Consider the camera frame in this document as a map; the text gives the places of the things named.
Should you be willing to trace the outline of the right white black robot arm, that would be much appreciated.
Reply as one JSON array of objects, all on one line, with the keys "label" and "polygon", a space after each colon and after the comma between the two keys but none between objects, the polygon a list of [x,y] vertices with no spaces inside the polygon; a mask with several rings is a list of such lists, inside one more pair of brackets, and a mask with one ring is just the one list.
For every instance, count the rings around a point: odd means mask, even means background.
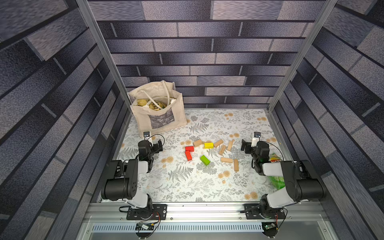
[{"label": "right white black robot arm", "polygon": [[326,196],[326,187],[308,160],[271,162],[270,145],[242,140],[241,151],[252,156],[252,168],[260,176],[282,177],[285,186],[272,194],[261,197],[259,205],[244,212],[256,211],[264,219],[284,212],[284,208],[302,201],[321,200]]}]

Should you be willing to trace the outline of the red block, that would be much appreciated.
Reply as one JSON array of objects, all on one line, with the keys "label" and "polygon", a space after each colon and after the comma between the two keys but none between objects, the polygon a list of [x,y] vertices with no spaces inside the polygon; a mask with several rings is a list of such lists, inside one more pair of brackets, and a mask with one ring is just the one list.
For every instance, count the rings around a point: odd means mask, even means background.
[{"label": "red block", "polygon": [[185,151],[185,155],[188,161],[191,161],[193,159],[190,151]]},{"label": "red block", "polygon": [[185,151],[193,152],[195,150],[194,146],[186,146]]}]

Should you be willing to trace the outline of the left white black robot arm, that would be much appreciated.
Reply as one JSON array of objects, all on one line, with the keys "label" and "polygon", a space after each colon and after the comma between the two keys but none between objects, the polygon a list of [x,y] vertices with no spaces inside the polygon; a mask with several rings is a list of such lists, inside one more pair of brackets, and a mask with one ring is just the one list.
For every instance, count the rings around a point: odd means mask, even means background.
[{"label": "left white black robot arm", "polygon": [[148,140],[138,143],[139,154],[130,160],[111,161],[102,174],[101,198],[103,200],[123,200],[128,207],[127,217],[149,220],[153,217],[154,207],[150,195],[138,190],[139,175],[151,172],[154,154],[163,150],[159,140],[152,144]]}]

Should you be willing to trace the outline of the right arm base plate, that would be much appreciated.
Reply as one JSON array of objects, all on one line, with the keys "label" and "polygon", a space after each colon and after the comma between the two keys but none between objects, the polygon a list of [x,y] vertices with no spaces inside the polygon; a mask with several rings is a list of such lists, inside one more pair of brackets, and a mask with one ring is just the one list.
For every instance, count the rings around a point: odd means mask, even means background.
[{"label": "right arm base plate", "polygon": [[272,210],[271,213],[262,215],[259,211],[259,204],[244,204],[244,214],[247,220],[283,220],[286,217],[286,211],[282,209]]}]

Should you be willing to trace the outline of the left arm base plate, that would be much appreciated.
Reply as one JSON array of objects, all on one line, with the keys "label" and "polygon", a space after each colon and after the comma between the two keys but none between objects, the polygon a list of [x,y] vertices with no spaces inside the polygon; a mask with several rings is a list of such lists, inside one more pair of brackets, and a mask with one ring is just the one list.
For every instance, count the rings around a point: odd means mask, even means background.
[{"label": "left arm base plate", "polygon": [[149,208],[132,209],[129,208],[126,220],[144,221],[144,220],[165,220],[167,217],[168,205],[154,204]]}]

